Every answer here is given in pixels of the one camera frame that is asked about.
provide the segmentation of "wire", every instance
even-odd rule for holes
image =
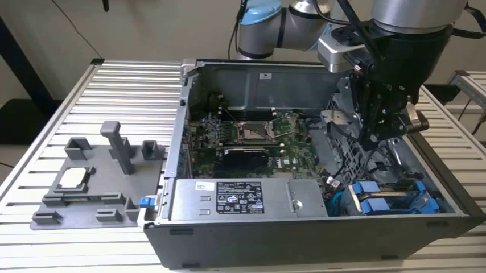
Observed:
[[[101,57],[101,54],[97,52],[97,50],[95,49],[95,47],[92,46],[92,44],[89,43],[89,41],[85,39],[85,37],[83,36],[83,34],[79,32],[76,25],[73,23],[73,21],[69,19],[68,15],[65,14],[64,10],[61,9],[61,7],[57,5],[55,0],[51,0],[52,3],[56,5],[57,9],[61,11],[61,13],[64,14],[64,17],[67,18],[67,20],[69,21],[71,25],[73,26],[75,31],[77,32],[79,36],[81,36],[83,40],[85,41],[85,43],[89,45],[89,47],[92,48],[92,50],[96,52],[97,57]]]
[[[235,50],[236,50],[236,53],[239,53],[239,49],[238,49],[238,29],[239,29],[239,24],[240,24],[240,21],[243,19],[243,15],[244,15],[244,12],[246,12],[247,2],[248,2],[248,0],[240,0],[240,8],[238,9],[234,32],[231,33],[230,43],[228,43],[228,60],[231,60],[231,44],[234,43],[234,39],[235,39]]]
[[[457,121],[461,121],[462,115],[465,114],[466,109],[467,109],[469,104],[471,103],[471,101],[473,101],[473,99],[470,98],[466,105],[465,105],[465,108],[462,108],[461,115],[459,115],[459,118],[457,119]]]
[[[222,93],[219,91],[212,91],[207,94],[207,97],[206,97],[206,110],[207,111],[211,111],[210,109],[210,100],[211,100],[211,96],[212,95],[222,95]]]
[[[352,9],[352,6],[350,5],[350,2],[347,0],[336,0],[347,19],[351,22],[351,25],[354,27],[354,30],[358,32],[359,37],[363,40],[363,44],[366,46],[366,49],[371,55],[372,62],[374,62],[374,68],[376,69],[382,63],[382,55],[378,51],[376,45],[372,42],[370,36],[367,35],[367,32],[363,28],[363,25],[359,21],[359,17],[355,13],[355,10]]]
[[[227,112],[227,113],[228,113],[228,115],[231,116],[231,118],[234,119],[234,121],[235,121],[235,122],[239,122],[239,121],[236,120],[236,118],[234,117],[234,115],[231,115],[231,114],[230,114],[228,110],[227,110],[224,107],[222,107],[222,109],[224,110],[224,112]]]
[[[471,134],[473,135],[475,135],[477,134],[477,132],[478,132],[478,130],[479,130],[479,127],[481,127],[481,124],[483,124],[481,121],[478,122],[478,124],[477,124],[477,127],[474,127],[474,130],[473,130],[473,132],[471,132]]]
[[[363,179],[364,177],[366,177],[366,175],[367,174],[370,174],[370,172],[372,171],[372,172],[375,172],[379,168],[382,168],[383,166],[379,166],[379,168],[378,169],[375,169],[375,168],[372,168],[371,170],[367,170],[367,163],[370,162],[370,160],[371,160],[371,157],[372,157],[372,155],[374,155],[374,153],[375,152],[378,152],[379,151],[379,149],[386,149],[386,152],[387,153],[390,153],[390,147],[387,146],[387,145],[380,145],[380,146],[378,146],[375,149],[372,149],[371,150],[371,152],[370,152],[370,154],[367,155],[367,157],[366,157],[366,161],[364,161],[364,164],[363,164],[363,166],[362,166],[362,169],[363,169],[363,174],[362,174],[362,176],[360,176],[360,179]]]
[[[368,175],[370,174],[372,174],[375,171],[378,171],[379,169],[382,169],[382,168],[392,168],[394,166],[391,166],[391,165],[382,165],[382,166],[376,166],[376,167],[374,167],[372,169],[370,169],[368,171],[367,171],[367,173],[368,173]]]
[[[198,123],[198,124],[203,124],[203,123],[210,124],[212,126],[212,128],[214,128],[214,132],[216,133],[216,139],[214,141],[216,141],[219,139],[218,128],[212,123],[210,123],[210,121],[190,121],[190,122],[191,123]]]
[[[343,158],[343,163],[342,163],[342,165],[340,165],[340,167],[339,167],[339,170],[335,172],[335,174],[334,175],[331,175],[331,177],[332,178],[335,178],[338,175],[340,175],[340,172],[343,171],[343,169],[344,169],[344,158]]]
[[[238,29],[238,22],[235,23],[234,32],[231,33],[230,43],[228,43],[228,60],[231,60],[231,43],[234,42],[234,37]]]
[[[358,141],[358,139],[352,136],[352,135],[350,135],[350,134],[347,134],[340,128],[339,128],[339,126],[334,123],[334,121],[330,121],[327,124],[330,124],[330,126],[328,126],[328,133],[330,133],[330,127],[331,126],[334,126],[334,129],[335,129],[335,131],[342,135],[342,136],[344,136],[348,140],[351,140],[351,141],[354,141],[354,142],[356,142]]]
[[[9,164],[7,164],[7,163],[0,162],[0,165],[4,165],[5,167],[8,167],[8,168],[12,168],[12,169],[13,169],[13,166],[12,166],[12,165],[9,165]]]
[[[330,17],[326,16],[326,14],[322,13],[322,10],[319,8],[319,4],[318,4],[318,0],[312,0],[312,4],[314,4],[314,8],[319,14],[319,16],[330,23],[332,24],[340,24],[343,26],[348,26],[351,24],[351,22],[348,21],[342,21],[342,20],[336,20],[336,19],[332,19]]]
[[[343,195],[343,192],[340,191],[340,192],[338,192],[335,195],[334,195],[334,197],[332,197],[332,199],[331,199],[331,201],[330,201],[330,203],[328,203],[328,211],[332,213],[332,215],[331,216],[335,216],[338,213],[334,213],[334,208],[336,207],[336,206],[334,206],[334,204],[335,204],[335,202],[336,202],[336,200],[338,200],[338,198],[340,197]]]

